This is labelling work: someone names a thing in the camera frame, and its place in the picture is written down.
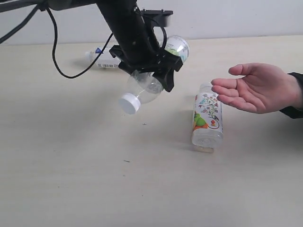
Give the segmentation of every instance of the white wall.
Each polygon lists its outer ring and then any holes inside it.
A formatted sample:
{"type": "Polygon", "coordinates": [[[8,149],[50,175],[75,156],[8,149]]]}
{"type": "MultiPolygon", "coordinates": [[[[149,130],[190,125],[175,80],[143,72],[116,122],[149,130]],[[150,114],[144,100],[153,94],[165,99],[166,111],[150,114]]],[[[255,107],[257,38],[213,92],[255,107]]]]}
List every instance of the white wall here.
{"type": "MultiPolygon", "coordinates": [[[[167,32],[184,38],[303,34],[303,0],[138,0],[138,5],[141,9],[173,10],[167,32]]],[[[0,36],[20,23],[31,9],[1,13],[0,36]]],[[[60,43],[103,42],[110,34],[95,5],[54,15],[60,43]]],[[[38,12],[5,44],[48,44],[52,41],[50,18],[46,12],[38,12]]]]}

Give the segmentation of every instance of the robotic arm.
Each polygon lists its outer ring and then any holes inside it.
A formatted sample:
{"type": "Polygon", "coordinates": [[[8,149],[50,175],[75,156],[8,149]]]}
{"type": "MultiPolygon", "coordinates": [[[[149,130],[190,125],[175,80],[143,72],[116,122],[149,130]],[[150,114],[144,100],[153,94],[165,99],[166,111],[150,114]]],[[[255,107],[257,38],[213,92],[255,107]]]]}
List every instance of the robotic arm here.
{"type": "Polygon", "coordinates": [[[183,65],[179,56],[165,50],[167,19],[173,11],[142,10],[137,6],[137,0],[19,0],[14,7],[0,12],[17,9],[33,4],[45,3],[53,10],[64,10],[75,7],[96,4],[119,45],[111,48],[113,57],[121,60],[119,68],[128,74],[135,70],[139,73],[154,72],[153,76],[159,80],[167,92],[174,87],[174,71],[179,71],[183,65]],[[164,40],[160,46],[153,28],[161,27],[164,40]]]}

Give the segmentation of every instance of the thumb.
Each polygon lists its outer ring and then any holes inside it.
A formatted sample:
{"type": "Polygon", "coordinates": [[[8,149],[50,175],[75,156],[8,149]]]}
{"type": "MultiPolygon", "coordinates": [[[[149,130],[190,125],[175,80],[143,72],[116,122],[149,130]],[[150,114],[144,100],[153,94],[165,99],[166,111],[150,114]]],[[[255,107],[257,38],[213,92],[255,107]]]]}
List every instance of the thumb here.
{"type": "Polygon", "coordinates": [[[238,64],[231,67],[228,72],[234,76],[247,76],[253,74],[259,66],[259,63],[238,64]]]}

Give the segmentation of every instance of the finger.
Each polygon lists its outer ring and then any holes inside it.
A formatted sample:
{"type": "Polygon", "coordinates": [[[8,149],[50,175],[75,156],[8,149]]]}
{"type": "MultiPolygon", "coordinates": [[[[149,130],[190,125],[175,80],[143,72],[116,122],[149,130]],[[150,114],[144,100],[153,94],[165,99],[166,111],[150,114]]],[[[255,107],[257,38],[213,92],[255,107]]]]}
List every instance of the finger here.
{"type": "Polygon", "coordinates": [[[212,91],[218,95],[226,95],[229,97],[239,97],[239,92],[236,89],[227,89],[221,86],[213,86],[212,91]]]}
{"type": "Polygon", "coordinates": [[[228,89],[236,89],[237,81],[236,79],[213,79],[212,80],[213,86],[221,86],[228,89]]]}
{"type": "Polygon", "coordinates": [[[245,102],[245,100],[241,97],[228,97],[225,95],[219,95],[218,100],[238,110],[251,112],[251,113],[257,112],[257,108],[255,105],[245,102]]]}
{"type": "Polygon", "coordinates": [[[258,67],[260,67],[260,63],[248,63],[248,64],[238,64],[234,67],[231,67],[228,72],[234,76],[247,76],[252,75],[258,67]]]}

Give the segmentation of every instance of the black sleeve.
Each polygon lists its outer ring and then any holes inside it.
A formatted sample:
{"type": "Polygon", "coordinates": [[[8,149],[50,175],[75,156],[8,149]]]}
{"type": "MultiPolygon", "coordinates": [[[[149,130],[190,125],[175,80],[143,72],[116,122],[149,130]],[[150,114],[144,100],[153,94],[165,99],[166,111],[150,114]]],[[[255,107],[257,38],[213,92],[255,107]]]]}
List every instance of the black sleeve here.
{"type": "MultiPolygon", "coordinates": [[[[303,88],[303,74],[292,72],[289,73],[289,75],[294,76],[297,79],[300,87],[303,88]]],[[[293,119],[303,118],[303,110],[298,110],[292,106],[286,107],[280,110],[280,112],[284,113],[285,115],[293,119]]]]}

